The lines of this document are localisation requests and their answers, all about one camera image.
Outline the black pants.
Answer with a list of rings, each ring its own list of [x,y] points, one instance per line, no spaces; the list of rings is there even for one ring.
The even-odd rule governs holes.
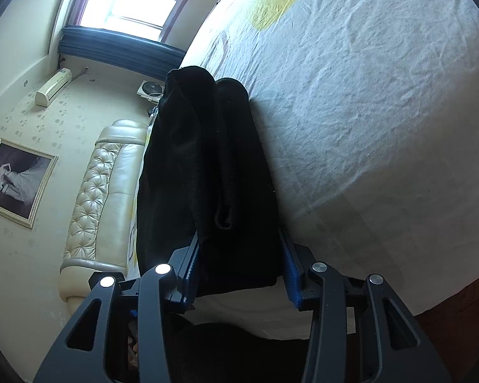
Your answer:
[[[199,243],[201,296],[274,285],[284,269],[271,172],[246,88],[201,67],[168,73],[137,193],[140,272]]]

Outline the cream tufted leather headboard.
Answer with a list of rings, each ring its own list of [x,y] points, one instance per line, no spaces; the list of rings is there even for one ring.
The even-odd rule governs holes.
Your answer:
[[[95,272],[136,277],[136,194],[152,126],[119,119],[103,128],[85,170],[59,268],[58,292],[74,313]]]

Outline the framed wedding photo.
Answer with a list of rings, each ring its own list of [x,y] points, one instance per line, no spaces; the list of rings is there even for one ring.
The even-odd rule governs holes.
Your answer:
[[[58,157],[0,139],[0,216],[31,229]]]

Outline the patterned white bed sheet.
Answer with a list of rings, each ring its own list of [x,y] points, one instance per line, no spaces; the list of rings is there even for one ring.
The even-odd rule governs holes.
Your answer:
[[[479,278],[474,0],[220,0],[183,67],[246,88],[280,242],[381,275],[414,315]],[[197,292],[194,320],[307,337],[281,298],[282,250],[274,285]]]

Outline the white electric fan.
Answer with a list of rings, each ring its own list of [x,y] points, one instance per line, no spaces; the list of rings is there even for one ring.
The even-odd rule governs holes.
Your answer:
[[[163,87],[152,80],[144,80],[136,94],[149,102],[157,102],[163,96]]]

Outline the dark blue curtain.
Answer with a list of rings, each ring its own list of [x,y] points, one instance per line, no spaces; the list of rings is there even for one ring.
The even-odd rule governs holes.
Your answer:
[[[58,52],[138,72],[148,68],[177,68],[186,54],[184,50],[159,41],[82,26],[63,28]]]

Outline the white wall air conditioner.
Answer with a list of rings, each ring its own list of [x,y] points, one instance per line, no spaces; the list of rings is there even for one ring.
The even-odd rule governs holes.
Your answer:
[[[43,85],[35,95],[35,105],[48,107],[52,101],[72,82],[72,71],[61,68]]]

